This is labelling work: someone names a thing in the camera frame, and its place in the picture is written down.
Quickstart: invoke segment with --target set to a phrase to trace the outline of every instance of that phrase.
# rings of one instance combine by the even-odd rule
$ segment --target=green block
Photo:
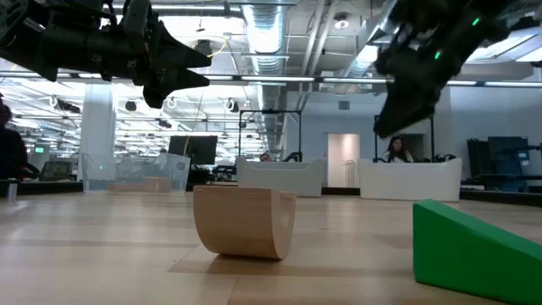
[[[442,203],[414,204],[414,277],[453,291],[542,304],[542,246]]]

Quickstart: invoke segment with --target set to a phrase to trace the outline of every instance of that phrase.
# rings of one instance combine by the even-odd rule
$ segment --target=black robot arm
[[[109,24],[102,26],[102,19]],[[107,81],[131,79],[145,87],[152,108],[161,108],[175,90],[208,86],[207,78],[187,68],[211,65],[169,34],[150,0],[127,0],[119,23],[112,0],[1,1],[0,57],[50,81],[59,68],[98,73]]]
[[[448,80],[458,75],[484,42],[508,37],[499,17],[515,0],[398,0],[390,21],[399,26],[374,63],[390,75],[388,96],[374,125],[380,137],[395,134],[434,114]]]

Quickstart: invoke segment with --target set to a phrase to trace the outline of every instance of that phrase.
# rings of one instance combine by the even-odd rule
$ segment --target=curved wooden block
[[[244,187],[194,188],[197,234],[210,252],[285,258],[295,216],[296,194]]]

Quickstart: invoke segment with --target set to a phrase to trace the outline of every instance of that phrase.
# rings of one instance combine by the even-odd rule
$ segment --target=black frame
[[[243,130],[243,114],[297,114],[299,116],[299,148],[298,152],[301,152],[301,110],[240,110],[239,111],[239,151],[237,153],[237,157],[241,156],[241,132]]]
[[[379,115],[376,114],[374,116],[374,123],[376,123],[379,120]],[[429,118],[430,122],[430,137],[431,137],[431,162],[434,161],[434,120],[433,117]],[[377,162],[379,159],[379,137],[376,135],[376,132],[374,133],[374,162]]]

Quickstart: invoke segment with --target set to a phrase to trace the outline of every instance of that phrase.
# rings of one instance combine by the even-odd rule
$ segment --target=woman
[[[19,132],[9,130],[11,109],[2,102],[0,94],[0,179],[19,178],[27,163],[26,146]]]
[[[414,159],[405,148],[403,139],[400,136],[394,136],[388,145],[388,151],[384,152],[382,159],[388,163],[413,163]]]

